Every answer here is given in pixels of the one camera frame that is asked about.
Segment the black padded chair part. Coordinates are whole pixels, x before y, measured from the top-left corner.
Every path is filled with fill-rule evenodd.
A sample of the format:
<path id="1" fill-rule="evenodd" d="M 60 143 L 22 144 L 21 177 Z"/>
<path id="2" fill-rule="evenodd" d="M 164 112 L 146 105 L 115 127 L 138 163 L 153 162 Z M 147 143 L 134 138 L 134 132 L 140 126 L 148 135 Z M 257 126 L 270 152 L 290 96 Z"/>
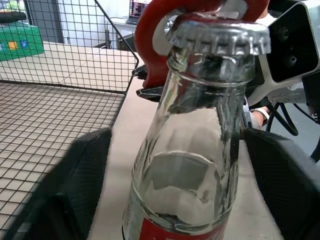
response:
<path id="1" fill-rule="evenodd" d="M 21 11 L 0 11 L 0 25 L 24 21 L 27 16 Z"/>

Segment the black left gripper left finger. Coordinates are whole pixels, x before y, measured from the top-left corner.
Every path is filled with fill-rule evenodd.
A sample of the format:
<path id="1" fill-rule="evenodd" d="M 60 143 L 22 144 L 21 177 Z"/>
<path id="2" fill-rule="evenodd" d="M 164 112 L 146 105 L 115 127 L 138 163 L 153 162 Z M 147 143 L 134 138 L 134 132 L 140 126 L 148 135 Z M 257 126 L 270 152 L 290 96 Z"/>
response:
<path id="1" fill-rule="evenodd" d="M 75 139 L 9 220 L 1 240 L 87 240 L 100 200 L 112 130 Z"/>

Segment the clear glass bottle red label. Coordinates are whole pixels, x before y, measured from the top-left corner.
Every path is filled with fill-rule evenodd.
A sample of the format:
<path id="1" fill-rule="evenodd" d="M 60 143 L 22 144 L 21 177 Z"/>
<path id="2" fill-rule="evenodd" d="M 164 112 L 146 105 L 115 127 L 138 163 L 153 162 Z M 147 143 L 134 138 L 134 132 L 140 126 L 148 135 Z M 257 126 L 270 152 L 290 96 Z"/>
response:
<path id="1" fill-rule="evenodd" d="M 238 187 L 241 115 L 252 55 L 174 47 L 132 169 L 124 240 L 223 240 Z"/>

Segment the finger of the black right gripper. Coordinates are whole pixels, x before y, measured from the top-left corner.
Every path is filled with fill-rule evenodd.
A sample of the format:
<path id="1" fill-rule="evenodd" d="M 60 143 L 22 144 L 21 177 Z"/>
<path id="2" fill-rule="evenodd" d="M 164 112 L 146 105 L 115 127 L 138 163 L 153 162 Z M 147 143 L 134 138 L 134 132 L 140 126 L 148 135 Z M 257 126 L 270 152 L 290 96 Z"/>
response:
<path id="1" fill-rule="evenodd" d="M 148 76 L 148 69 L 145 64 L 138 66 L 132 72 L 133 77 L 137 77 L 140 80 L 146 80 Z"/>
<path id="2" fill-rule="evenodd" d="M 142 99 L 158 103 L 162 97 L 164 86 L 141 88 L 136 90 L 136 95 Z"/>

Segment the red bottle opener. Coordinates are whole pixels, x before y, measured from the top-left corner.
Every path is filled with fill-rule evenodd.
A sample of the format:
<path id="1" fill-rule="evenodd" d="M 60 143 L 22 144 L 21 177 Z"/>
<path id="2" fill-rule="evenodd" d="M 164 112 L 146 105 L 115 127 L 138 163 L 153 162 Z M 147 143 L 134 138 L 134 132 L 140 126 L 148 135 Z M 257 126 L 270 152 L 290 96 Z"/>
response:
<path id="1" fill-rule="evenodd" d="M 267 9 L 270 0 L 152 0 L 140 16 L 135 30 L 135 48 L 144 61 L 147 76 L 143 88 L 165 84 L 167 55 L 172 45 L 166 40 L 164 25 L 175 10 L 184 13 L 238 12 L 237 19 L 255 22 Z"/>

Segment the open laptop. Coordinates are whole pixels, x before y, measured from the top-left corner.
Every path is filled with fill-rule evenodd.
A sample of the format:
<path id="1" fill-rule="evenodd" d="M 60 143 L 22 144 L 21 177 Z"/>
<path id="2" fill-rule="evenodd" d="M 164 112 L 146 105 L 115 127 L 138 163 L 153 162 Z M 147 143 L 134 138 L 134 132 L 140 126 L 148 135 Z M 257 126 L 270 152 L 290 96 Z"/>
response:
<path id="1" fill-rule="evenodd" d="M 130 0 L 127 24 L 136 25 L 141 14 L 152 0 Z"/>

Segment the white office desk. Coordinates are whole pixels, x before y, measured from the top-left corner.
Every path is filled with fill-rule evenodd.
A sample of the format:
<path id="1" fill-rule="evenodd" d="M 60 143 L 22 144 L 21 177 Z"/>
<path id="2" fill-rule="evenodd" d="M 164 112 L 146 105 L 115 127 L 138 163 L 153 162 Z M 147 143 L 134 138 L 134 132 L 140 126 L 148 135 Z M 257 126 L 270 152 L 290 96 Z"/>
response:
<path id="1" fill-rule="evenodd" d="M 127 23 L 128 17 L 111 17 L 111 22 L 105 20 L 106 30 L 110 41 L 110 48 L 135 52 L 134 36 L 137 24 Z"/>

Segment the silver crown bottle cap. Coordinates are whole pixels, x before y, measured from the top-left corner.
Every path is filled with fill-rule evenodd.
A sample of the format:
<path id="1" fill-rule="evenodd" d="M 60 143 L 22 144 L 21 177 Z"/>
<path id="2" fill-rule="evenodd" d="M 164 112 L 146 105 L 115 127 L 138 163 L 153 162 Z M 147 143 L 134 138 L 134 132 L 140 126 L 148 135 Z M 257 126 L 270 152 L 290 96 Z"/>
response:
<path id="1" fill-rule="evenodd" d="M 178 48 L 210 55 L 260 56 L 271 53 L 268 27 L 202 13 L 179 15 L 166 40 Z"/>

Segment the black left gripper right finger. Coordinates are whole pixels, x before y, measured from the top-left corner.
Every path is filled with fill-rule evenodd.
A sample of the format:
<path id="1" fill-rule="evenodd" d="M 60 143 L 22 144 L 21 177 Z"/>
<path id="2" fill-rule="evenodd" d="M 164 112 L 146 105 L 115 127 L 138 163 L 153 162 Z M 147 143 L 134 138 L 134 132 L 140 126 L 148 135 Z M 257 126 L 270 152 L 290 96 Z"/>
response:
<path id="1" fill-rule="evenodd" d="M 284 240 L 320 240 L 320 165 L 293 140 L 243 131 L 258 188 Z"/>

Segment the green cardboard box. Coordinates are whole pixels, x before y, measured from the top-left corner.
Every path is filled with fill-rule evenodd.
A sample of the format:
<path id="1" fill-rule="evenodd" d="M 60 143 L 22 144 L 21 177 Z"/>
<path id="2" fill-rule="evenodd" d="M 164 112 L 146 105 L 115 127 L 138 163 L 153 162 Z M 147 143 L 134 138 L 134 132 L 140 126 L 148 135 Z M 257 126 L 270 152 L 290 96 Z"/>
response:
<path id="1" fill-rule="evenodd" d="M 0 62 L 44 53 L 37 26 L 23 22 L 0 24 Z"/>

